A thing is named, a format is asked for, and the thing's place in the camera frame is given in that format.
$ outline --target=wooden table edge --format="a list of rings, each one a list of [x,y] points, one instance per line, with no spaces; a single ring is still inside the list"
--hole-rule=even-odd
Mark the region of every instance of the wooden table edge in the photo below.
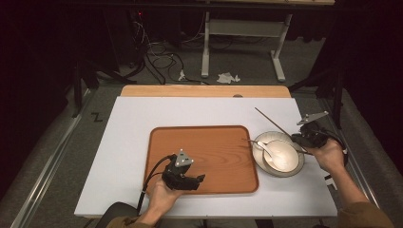
[[[291,98],[284,85],[125,85],[121,96]]]

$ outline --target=spoon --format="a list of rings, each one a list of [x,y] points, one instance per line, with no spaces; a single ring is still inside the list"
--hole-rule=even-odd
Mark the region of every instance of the spoon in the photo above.
[[[287,160],[285,160],[283,157],[281,157],[281,156],[279,156],[279,155],[273,153],[273,152],[272,152],[269,148],[267,148],[267,146],[266,146],[263,142],[261,142],[261,141],[258,141],[258,146],[260,146],[261,148],[263,148],[263,150],[265,150],[265,151],[270,155],[270,157],[272,158],[272,162],[275,164],[275,166],[276,166],[278,169],[284,170],[284,169],[287,168],[287,166],[288,166]]]
[[[252,143],[258,143],[258,141],[253,141],[253,140],[246,140],[246,139],[243,139],[243,140],[249,141],[249,142],[252,142]],[[300,154],[306,154],[306,155],[314,156],[313,154],[305,152],[305,151],[302,151],[302,150],[297,150],[296,149],[296,151],[297,151],[297,153],[300,153]]]

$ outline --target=white tabletop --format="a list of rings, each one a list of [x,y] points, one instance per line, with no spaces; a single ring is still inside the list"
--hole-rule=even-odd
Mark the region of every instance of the white tabletop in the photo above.
[[[160,126],[243,125],[255,139],[278,131],[257,107],[288,133],[301,117],[291,98],[118,97],[74,214],[100,217],[116,201],[137,206],[149,134]],[[258,166],[259,189],[252,194],[187,195],[167,218],[333,217],[336,206],[317,161],[305,156],[302,170],[277,178]],[[148,198],[144,199],[143,210]]]

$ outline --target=hand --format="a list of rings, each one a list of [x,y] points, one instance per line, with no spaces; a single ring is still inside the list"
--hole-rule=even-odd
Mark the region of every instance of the hand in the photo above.
[[[147,210],[137,219],[136,222],[155,225],[172,206],[175,201],[183,194],[182,190],[171,190],[161,179],[157,180],[150,196],[150,202]]]
[[[309,153],[317,159],[320,167],[330,174],[344,169],[344,155],[341,145],[332,139],[328,139],[325,145],[320,148],[306,148]]]

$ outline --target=black cable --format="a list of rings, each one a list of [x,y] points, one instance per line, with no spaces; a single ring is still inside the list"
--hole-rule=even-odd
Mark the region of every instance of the black cable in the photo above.
[[[163,161],[168,160],[168,159],[172,160],[173,158],[175,158],[175,155],[168,155],[168,156],[163,157],[160,161],[158,161],[158,162],[154,165],[154,168],[153,168],[153,169],[151,170],[151,172],[148,174],[148,177],[147,177],[147,179],[145,180],[144,185],[143,185],[142,193],[141,193],[141,195],[140,195],[140,197],[139,197],[139,202],[137,203],[137,216],[140,215],[140,211],[142,210],[142,205],[143,205],[143,200],[144,200],[144,196],[145,196],[145,191],[147,190],[148,183],[150,182],[151,178],[155,176],[155,175],[153,175],[154,172],[155,172],[155,170],[157,169],[157,167],[158,167]]]
[[[125,83],[125,84],[129,84],[129,85],[137,84],[137,81],[128,80],[127,78],[122,77],[122,75],[116,73],[115,71],[110,70],[110,69],[108,69],[106,67],[103,67],[101,65],[97,65],[95,62],[92,62],[92,61],[82,57],[81,55],[79,55],[78,58],[81,61],[88,63],[89,67],[92,67],[95,70],[102,71],[103,73],[109,75],[110,77],[116,79],[117,81],[120,81],[120,82]]]
[[[327,130],[326,128],[322,128],[319,131],[318,130],[312,130],[312,131],[317,133],[317,134],[321,134],[321,135],[327,136],[327,137],[335,140],[336,142],[338,142],[341,145],[341,148],[343,150],[346,149],[346,145],[343,143],[343,141],[334,132],[332,132],[330,130]]]
[[[166,66],[155,66],[155,63],[157,61],[160,61],[162,58],[158,58],[158,59],[153,60],[152,65],[154,65],[155,68],[167,68],[167,67],[172,67],[172,66],[174,66],[176,64],[176,61],[172,58],[172,56],[167,57],[167,58],[170,59],[171,62],[169,64],[167,64]]]
[[[233,39],[232,37],[231,37],[231,39],[228,39],[228,40],[229,40],[229,44],[228,44],[227,46],[225,46],[225,47],[213,47],[213,46],[211,46],[211,44],[209,45],[209,47],[212,48],[212,49],[215,49],[215,50],[227,49],[227,48],[231,47],[232,44],[234,43],[234,39]]]
[[[151,62],[151,60],[150,60],[150,57],[148,56],[148,53],[145,55],[145,57],[147,58],[148,63],[152,65],[152,62]],[[155,68],[155,66],[153,66],[153,68],[154,68],[155,71],[157,71],[157,73],[163,78],[162,81],[158,80],[158,81],[160,82],[160,84],[161,84],[161,85],[165,85],[165,83],[166,83],[165,77],[161,74],[161,72],[160,72],[158,69]]]
[[[155,47],[155,46],[157,46],[157,47],[163,47],[163,49],[162,50],[160,50],[159,52],[155,52],[155,50],[154,49],[152,49],[152,53],[154,54],[154,55],[156,55],[156,56],[162,56],[165,52],[166,52],[166,46],[163,44],[163,43],[153,43],[153,44],[150,44],[150,48],[149,49],[151,49],[151,48],[153,48],[153,47]]]
[[[183,61],[182,61],[181,57],[180,57],[177,53],[168,53],[168,54],[170,54],[172,57],[173,57],[173,56],[176,56],[176,57],[179,59],[179,61],[180,61],[181,64],[182,64],[181,71],[183,71]],[[171,67],[173,67],[173,66],[176,64],[176,61],[175,61],[173,58],[172,58],[172,61],[174,61],[175,63],[172,64],[172,65],[168,68],[168,76],[169,76],[169,78],[170,78],[172,81],[178,82],[178,83],[182,83],[183,81],[173,79],[173,78],[171,77],[170,73],[169,73]],[[183,76],[183,79],[185,79],[185,82],[210,85],[210,84],[208,84],[207,82],[200,81],[200,80],[189,79],[189,78],[187,78],[186,76]]]
[[[118,73],[116,73],[116,74],[120,75],[122,78],[125,78],[125,79],[128,80],[128,78],[133,77],[133,76],[137,75],[138,73],[140,73],[144,69],[144,67],[145,67],[145,61],[144,61],[144,59],[142,59],[141,62],[137,65],[137,67],[133,71],[131,71],[130,73],[128,73],[126,75],[121,75],[121,74],[118,74]],[[109,78],[109,77],[104,77],[104,76],[99,75],[99,74],[97,74],[97,78],[102,79],[104,81],[116,81],[117,80],[116,76]]]
[[[268,40],[270,37],[258,37],[257,41],[244,41],[244,40],[240,40],[237,38],[239,38],[239,37],[236,36],[233,38],[236,43],[253,45],[253,44],[258,44],[258,43],[264,42],[264,41]]]
[[[199,37],[199,38],[197,38],[197,39],[191,40],[191,41],[187,41],[187,42],[185,42],[185,43],[182,43],[182,45],[187,46],[187,47],[190,47],[190,48],[199,48],[199,47],[203,47],[203,46],[204,46],[204,41],[201,41],[201,40],[200,40],[202,37],[203,37],[203,36],[201,36],[201,37]]]
[[[160,85],[163,84],[163,82],[160,80],[160,78],[158,78],[158,76],[156,74],[154,74],[150,68],[148,68],[148,66],[145,66],[145,68],[148,70],[148,72],[150,72],[152,74],[152,76],[154,76],[155,79],[157,79],[157,81],[160,83]]]
[[[157,176],[157,175],[160,175],[160,174],[162,174],[162,172],[153,174],[153,175],[151,176],[151,179],[154,178],[154,176]]]
[[[95,218],[90,219],[90,220],[86,223],[86,225],[83,226],[83,228],[87,228],[88,225],[90,225],[90,224],[92,223],[92,221],[94,221],[94,220],[95,220]]]

